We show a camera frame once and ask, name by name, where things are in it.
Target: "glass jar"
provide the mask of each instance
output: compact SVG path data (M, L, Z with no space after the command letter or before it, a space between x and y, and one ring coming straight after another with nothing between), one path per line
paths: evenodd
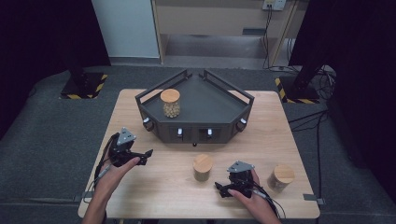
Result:
M180 114L180 93L175 89L167 89L161 92L163 101L163 113L168 118L175 118Z

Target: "black curtain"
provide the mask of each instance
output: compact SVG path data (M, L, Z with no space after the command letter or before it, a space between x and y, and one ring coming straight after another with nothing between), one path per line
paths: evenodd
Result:
M314 62L334 69L328 105L339 114L332 119L346 150L361 155L394 202L396 179L389 174L396 172L395 11L393 0L311 0L290 58L290 65Z
M8 0L0 9L1 139L38 80L110 62L90 0Z

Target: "wooden lid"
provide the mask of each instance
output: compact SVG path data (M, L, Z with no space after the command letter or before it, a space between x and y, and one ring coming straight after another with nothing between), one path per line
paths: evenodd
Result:
M289 184L294 180L294 171L284 164L279 164L274 169L276 179L284 184Z
M174 103L180 97L180 93L174 89L168 89L161 92L161 99L166 103Z
M213 160L206 154L201 154L195 157L193 167L196 172L201 174L207 173L212 169Z

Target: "hand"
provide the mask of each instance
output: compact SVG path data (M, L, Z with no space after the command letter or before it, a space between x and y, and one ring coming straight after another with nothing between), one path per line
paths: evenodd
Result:
M108 160L108 154L105 155L104 164L101 168L101 172L111 164ZM88 205L87 211L82 223L102 223L106 212L106 206L108 200L110 200L111 194L116 190L117 186L121 182L125 174L134 168L140 161L139 157L135 157L123 164L121 167L110 165L109 170L98 180L95 191L93 193L90 204Z
M260 179L257 176L254 170L251 170L251 174L253 176L253 180L260 185ZM233 189L229 189L228 192L235 197L236 200L241 202L249 211L257 221L261 224L273 224L280 223L280 220L277 218L275 213L273 212L270 204L264 200L261 196L252 193L250 198L245 197L241 192Z

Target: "wall outlet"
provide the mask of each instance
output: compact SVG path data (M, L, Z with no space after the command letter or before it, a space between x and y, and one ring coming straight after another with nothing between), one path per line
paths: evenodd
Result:
M287 0L264 0L262 4L263 10L269 10L270 8L274 11L281 11L286 5Z

